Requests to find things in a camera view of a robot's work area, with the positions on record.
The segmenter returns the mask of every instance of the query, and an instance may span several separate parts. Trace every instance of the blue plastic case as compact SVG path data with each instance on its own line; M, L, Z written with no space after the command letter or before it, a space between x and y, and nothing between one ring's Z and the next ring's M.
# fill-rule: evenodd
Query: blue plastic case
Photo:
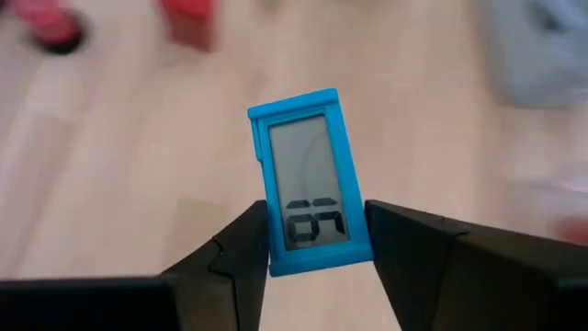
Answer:
M284 99L253 108L251 120L255 157L262 165L269 214L270 275L273 277L344 266L373 259L356 170L347 140L339 96L334 88ZM269 128L323 115L333 149L349 240L343 243L286 250Z

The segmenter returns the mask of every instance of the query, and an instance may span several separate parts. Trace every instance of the light wood floor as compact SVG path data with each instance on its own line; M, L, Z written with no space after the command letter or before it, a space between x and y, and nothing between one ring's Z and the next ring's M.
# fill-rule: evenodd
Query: light wood floor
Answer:
M73 1L93 35L63 58L0 18L1 277L160 272L264 198L246 110L326 87L364 199L550 235L515 193L575 162L585 115L500 107L470 0L226 0L213 54L152 3ZM269 279L262 319L399 329L371 264Z

